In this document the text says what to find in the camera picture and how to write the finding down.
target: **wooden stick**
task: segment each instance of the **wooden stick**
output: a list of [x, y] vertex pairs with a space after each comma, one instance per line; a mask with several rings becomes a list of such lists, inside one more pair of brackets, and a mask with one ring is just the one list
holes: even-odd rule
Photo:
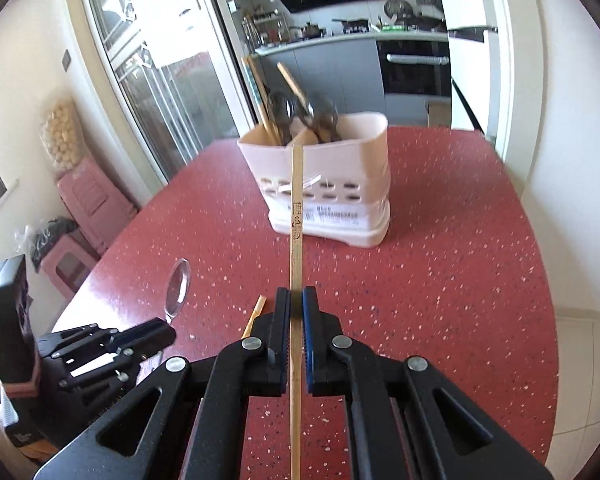
[[298, 83], [296, 83], [296, 80], [291, 75], [291, 72], [289, 72], [289, 70], [286, 68], [286, 66], [284, 66], [282, 63], [278, 63], [278, 70], [282, 74], [282, 77], [285, 78], [286, 84], [289, 85], [289, 88], [291, 88], [291, 91], [296, 95], [296, 97], [300, 101], [300, 105], [302, 106], [302, 108], [307, 110], [308, 103], [306, 100], [306, 95], [304, 95], [304, 92], [302, 92], [302, 90], [298, 86]]
[[291, 162], [291, 254], [289, 289], [289, 389], [291, 417], [291, 480], [300, 480], [301, 399], [302, 399], [302, 146], [292, 149]]
[[249, 318], [249, 322], [247, 326], [244, 328], [244, 332], [242, 332], [242, 339], [245, 337], [249, 337], [251, 335], [251, 329], [253, 327], [253, 321], [262, 313], [262, 309], [264, 308], [264, 304], [267, 302], [267, 298], [264, 296], [260, 296], [258, 301], [256, 302], [256, 306], [253, 307], [253, 312], [251, 313], [251, 317]]
[[251, 89], [251, 93], [253, 94], [253, 97], [256, 100], [256, 105], [258, 106], [258, 111], [260, 112], [260, 116], [262, 117], [262, 126], [264, 126], [267, 136], [269, 137], [269, 140], [271, 140], [273, 145], [280, 146], [280, 145], [282, 145], [282, 143], [280, 142], [280, 139], [276, 136], [276, 134], [274, 132], [273, 123], [269, 120], [269, 114], [267, 113], [267, 107], [264, 104], [264, 99], [267, 98], [267, 95], [264, 93], [264, 88], [262, 89], [263, 93], [261, 93], [260, 88], [258, 86], [258, 79], [260, 79], [260, 76], [258, 75], [258, 72], [256, 71], [256, 69], [253, 65], [253, 61], [251, 60], [251, 57], [244, 56], [242, 58], [242, 63], [244, 65], [244, 71], [247, 75], [247, 83]]

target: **metal screw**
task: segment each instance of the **metal screw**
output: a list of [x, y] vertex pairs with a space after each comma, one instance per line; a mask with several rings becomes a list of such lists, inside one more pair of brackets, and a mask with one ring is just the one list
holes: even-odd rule
[[407, 366], [414, 372], [423, 372], [427, 369], [429, 363], [427, 363], [427, 360], [424, 357], [414, 355], [413, 357], [409, 357], [409, 359], [407, 359]]
[[331, 344], [336, 348], [349, 348], [353, 344], [353, 341], [348, 336], [337, 335], [331, 340]]
[[245, 350], [257, 350], [262, 346], [262, 341], [257, 337], [247, 337], [242, 340], [242, 348]]
[[165, 367], [170, 372], [179, 372], [184, 370], [185, 366], [187, 366], [187, 362], [182, 357], [172, 357], [165, 364]]

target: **red speckled tabletop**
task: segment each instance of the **red speckled tabletop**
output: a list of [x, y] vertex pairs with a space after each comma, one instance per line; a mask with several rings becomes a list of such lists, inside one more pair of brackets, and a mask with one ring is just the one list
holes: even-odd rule
[[[554, 309], [503, 165], [480, 135], [444, 128], [391, 128], [389, 159], [384, 242], [306, 237], [304, 282], [346, 334], [392, 358], [423, 355], [544, 462], [558, 385]], [[168, 274], [186, 258], [192, 283], [165, 358], [215, 355], [240, 338], [259, 294], [288, 286], [288, 251], [235, 141], [216, 142], [119, 236], [56, 330], [162, 317]], [[251, 399], [249, 410], [243, 480], [288, 478], [288, 397]], [[342, 403], [305, 396], [302, 411], [302, 478], [348, 478]]]

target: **oven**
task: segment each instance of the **oven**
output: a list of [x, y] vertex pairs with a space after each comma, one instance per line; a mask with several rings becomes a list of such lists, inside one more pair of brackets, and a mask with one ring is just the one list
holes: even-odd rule
[[446, 41], [377, 41], [384, 94], [451, 97]]

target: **glass door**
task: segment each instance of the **glass door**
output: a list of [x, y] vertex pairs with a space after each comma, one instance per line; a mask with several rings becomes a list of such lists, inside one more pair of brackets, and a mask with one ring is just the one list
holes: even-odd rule
[[126, 104], [167, 180], [253, 117], [210, 0], [89, 0]]

